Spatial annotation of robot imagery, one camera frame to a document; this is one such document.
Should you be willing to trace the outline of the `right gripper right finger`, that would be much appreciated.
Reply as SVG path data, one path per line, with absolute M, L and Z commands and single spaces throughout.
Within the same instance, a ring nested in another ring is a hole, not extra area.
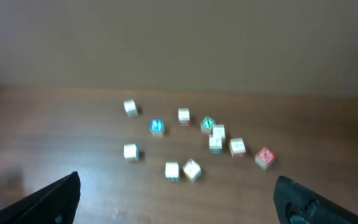
M 358 215 L 294 180 L 279 176 L 273 202 L 281 224 L 358 224 Z

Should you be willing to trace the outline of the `blue H letter block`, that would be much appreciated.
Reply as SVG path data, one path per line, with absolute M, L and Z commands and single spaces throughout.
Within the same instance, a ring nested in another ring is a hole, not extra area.
M 124 158 L 131 162 L 140 159 L 140 151 L 135 144 L 124 145 Z

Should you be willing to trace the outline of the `yellow picture block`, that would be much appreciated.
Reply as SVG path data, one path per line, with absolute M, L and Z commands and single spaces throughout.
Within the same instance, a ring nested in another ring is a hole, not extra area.
M 189 159 L 183 166 L 183 173 L 189 180 L 194 182 L 201 175 L 201 167 L 196 161 Z

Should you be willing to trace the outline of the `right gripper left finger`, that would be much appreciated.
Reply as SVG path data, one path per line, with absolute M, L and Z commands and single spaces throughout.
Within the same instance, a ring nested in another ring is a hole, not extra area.
M 0 210 L 0 224 L 72 224 L 80 201 L 76 171 Z

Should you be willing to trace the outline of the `blue P letter block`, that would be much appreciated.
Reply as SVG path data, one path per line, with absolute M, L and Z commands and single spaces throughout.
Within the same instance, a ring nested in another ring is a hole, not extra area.
M 150 132 L 153 136 L 163 136 L 165 126 L 161 119 L 152 119 L 150 122 Z

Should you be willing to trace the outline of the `green edged picture block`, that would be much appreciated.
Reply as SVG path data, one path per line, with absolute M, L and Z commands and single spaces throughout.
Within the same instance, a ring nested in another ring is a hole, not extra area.
M 165 163 L 165 177 L 171 182 L 178 182 L 180 180 L 180 167 L 177 162 Z

